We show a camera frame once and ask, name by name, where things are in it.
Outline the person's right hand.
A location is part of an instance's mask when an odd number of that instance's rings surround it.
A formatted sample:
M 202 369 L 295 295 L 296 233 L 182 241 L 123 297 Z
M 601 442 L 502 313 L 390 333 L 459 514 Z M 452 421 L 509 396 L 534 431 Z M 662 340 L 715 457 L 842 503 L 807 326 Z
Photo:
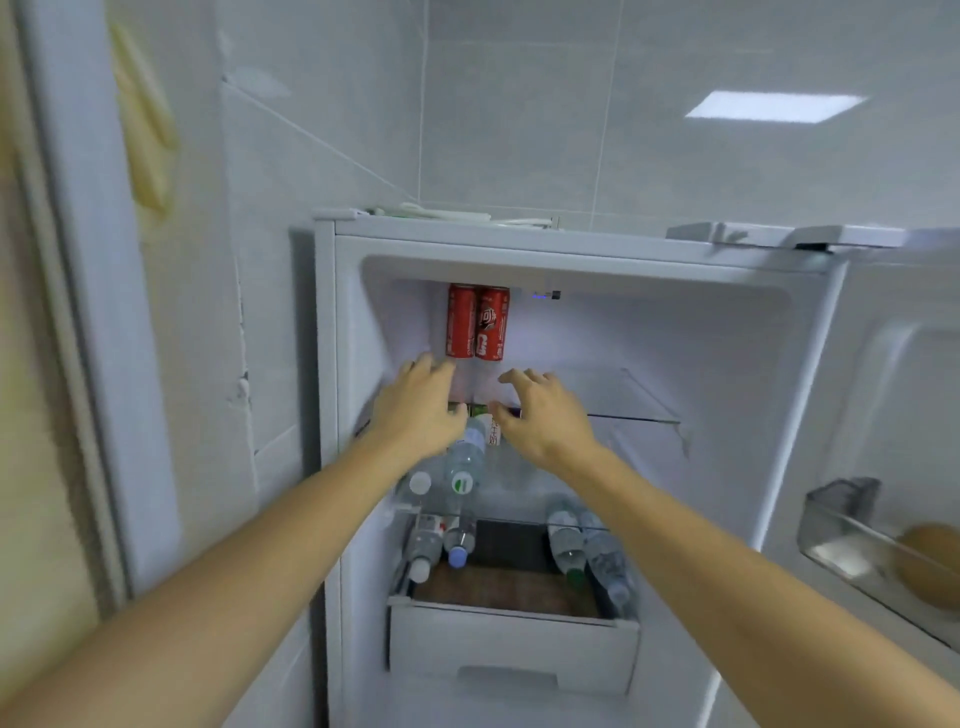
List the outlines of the person's right hand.
M 518 394 L 520 413 L 500 401 L 489 404 L 490 412 L 509 444 L 534 466 L 563 478 L 600 451 L 585 408 L 555 373 L 510 369 L 498 380 Z

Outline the person's right forearm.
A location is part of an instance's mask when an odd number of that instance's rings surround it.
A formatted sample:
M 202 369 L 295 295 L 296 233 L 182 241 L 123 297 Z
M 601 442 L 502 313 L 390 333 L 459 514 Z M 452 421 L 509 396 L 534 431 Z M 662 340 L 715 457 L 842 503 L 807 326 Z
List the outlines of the person's right forearm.
M 560 477 L 761 728 L 960 728 L 960 692 L 599 444 Z

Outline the person's left forearm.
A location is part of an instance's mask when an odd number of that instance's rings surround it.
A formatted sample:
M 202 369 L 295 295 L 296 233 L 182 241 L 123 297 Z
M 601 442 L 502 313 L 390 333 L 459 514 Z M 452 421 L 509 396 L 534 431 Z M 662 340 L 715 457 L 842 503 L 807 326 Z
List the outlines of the person's left forearm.
M 372 436 L 99 628 L 0 728 L 217 728 L 409 465 Z

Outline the green label water bottle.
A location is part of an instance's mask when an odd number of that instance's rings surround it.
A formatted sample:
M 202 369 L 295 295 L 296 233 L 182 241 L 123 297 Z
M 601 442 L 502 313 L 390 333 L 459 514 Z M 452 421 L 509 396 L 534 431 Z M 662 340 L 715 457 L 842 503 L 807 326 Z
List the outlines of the green label water bottle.
M 447 450 L 445 483 L 457 499 L 464 499 L 485 479 L 488 434 L 482 418 L 468 417 L 462 435 Z

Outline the white cap plastic bottle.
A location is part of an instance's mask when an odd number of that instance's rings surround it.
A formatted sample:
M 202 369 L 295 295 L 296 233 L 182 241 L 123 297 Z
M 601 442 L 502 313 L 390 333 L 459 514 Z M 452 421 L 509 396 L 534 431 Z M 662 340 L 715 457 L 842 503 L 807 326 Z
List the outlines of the white cap plastic bottle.
M 444 513 L 449 507 L 445 463 L 445 457 L 438 455 L 412 467 L 402 476 L 393 492 L 394 505 L 411 513 Z

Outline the red soda can black print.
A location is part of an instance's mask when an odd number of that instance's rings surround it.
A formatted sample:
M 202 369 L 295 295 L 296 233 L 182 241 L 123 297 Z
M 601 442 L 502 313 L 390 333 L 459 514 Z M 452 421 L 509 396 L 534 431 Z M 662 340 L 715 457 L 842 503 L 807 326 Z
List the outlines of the red soda can black print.
M 479 290 L 475 325 L 474 355 L 487 362 L 504 357 L 511 291 L 507 287 Z

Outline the red label white-cap bottle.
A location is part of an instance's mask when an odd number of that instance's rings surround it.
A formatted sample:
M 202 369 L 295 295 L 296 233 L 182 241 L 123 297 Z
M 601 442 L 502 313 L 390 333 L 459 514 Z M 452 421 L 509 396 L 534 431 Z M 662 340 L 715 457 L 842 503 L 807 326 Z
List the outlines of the red label white-cap bottle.
M 408 577 L 415 584 L 424 584 L 439 563 L 444 551 L 446 525 L 441 516 L 420 513 L 407 538 L 405 557 Z

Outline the clear plastic water bottle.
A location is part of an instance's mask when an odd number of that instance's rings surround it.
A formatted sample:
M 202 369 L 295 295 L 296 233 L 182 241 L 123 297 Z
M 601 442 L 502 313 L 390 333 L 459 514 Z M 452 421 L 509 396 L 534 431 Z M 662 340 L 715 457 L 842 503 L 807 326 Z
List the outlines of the clear plastic water bottle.
M 635 586 L 619 540 L 590 510 L 582 509 L 578 521 L 586 563 L 618 617 L 627 619 L 634 611 Z

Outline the white objects atop refrigerator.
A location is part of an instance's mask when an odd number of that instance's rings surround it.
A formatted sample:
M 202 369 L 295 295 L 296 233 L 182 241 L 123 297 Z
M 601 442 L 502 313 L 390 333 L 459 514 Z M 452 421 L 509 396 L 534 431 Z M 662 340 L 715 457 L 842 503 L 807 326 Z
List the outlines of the white objects atop refrigerator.
M 403 201 L 397 205 L 378 205 L 369 208 L 366 212 L 374 216 L 392 217 L 397 219 L 429 220 L 501 228 L 524 228 L 537 230 L 558 230 L 560 228 L 559 222 L 550 217 L 500 219 L 486 212 L 427 208 L 411 201 Z

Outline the white refrigerator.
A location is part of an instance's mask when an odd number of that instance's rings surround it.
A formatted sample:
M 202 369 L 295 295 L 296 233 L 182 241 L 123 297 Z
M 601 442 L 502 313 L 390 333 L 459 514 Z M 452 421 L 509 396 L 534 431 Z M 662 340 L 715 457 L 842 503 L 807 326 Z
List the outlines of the white refrigerator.
M 813 253 L 375 216 L 316 216 L 318 408 L 324 459 L 369 423 L 405 360 L 446 354 L 451 284 L 510 289 L 503 360 L 480 366 L 626 369 L 678 425 L 589 417 L 654 485 L 755 545 L 779 488 L 785 430 L 831 297 Z M 533 299 L 535 290 L 559 300 Z M 394 491 L 326 584 L 330 728 L 714 728 L 719 677 L 635 571 L 640 646 L 625 695 L 560 691 L 518 674 L 393 673 L 388 597 L 416 516 Z M 474 503 L 543 504 L 567 491 L 505 440 L 486 447 Z

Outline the white refrigerator drawer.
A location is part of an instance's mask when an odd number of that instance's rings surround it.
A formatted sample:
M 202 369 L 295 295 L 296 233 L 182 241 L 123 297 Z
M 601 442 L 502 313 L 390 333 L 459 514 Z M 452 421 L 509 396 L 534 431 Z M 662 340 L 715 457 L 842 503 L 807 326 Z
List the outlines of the white refrigerator drawer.
M 517 674 L 561 692 L 625 696 L 641 645 L 591 573 L 582 586 L 549 554 L 546 527 L 481 519 L 461 568 L 446 560 L 423 583 L 406 547 L 388 596 L 387 661 L 394 674 L 461 678 Z

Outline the white door hinge cover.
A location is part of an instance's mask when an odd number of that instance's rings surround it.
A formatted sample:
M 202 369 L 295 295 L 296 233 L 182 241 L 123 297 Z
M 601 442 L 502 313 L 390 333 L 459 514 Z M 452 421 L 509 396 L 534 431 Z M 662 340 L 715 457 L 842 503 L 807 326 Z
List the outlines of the white door hinge cover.
M 728 247 L 769 248 L 833 254 L 846 249 L 898 249 L 910 231 L 896 227 L 816 224 L 783 226 L 736 222 L 697 222 L 667 229 L 666 239 Z

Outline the white refrigerator door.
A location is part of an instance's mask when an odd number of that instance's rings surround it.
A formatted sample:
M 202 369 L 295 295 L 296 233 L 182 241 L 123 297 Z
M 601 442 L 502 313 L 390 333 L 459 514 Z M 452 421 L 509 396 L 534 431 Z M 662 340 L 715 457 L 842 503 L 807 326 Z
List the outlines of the white refrigerator door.
M 760 550 L 960 689 L 959 654 L 797 543 L 808 493 L 859 477 L 883 482 L 899 518 L 960 528 L 960 226 L 851 253 L 840 279 Z

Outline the round yellow-brown fruit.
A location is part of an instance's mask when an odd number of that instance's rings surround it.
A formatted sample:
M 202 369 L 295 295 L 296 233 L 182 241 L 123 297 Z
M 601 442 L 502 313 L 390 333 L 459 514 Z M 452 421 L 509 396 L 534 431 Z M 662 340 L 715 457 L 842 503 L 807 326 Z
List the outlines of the round yellow-brown fruit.
M 937 522 L 913 525 L 896 539 L 894 571 L 917 599 L 960 613 L 960 529 Z

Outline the white door frame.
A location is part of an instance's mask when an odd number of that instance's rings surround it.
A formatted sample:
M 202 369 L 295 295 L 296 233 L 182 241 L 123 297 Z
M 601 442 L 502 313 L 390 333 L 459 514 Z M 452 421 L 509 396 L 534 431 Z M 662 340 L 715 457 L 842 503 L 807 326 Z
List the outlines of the white door frame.
M 13 0 L 52 176 L 128 593 L 182 561 L 183 525 L 104 0 Z

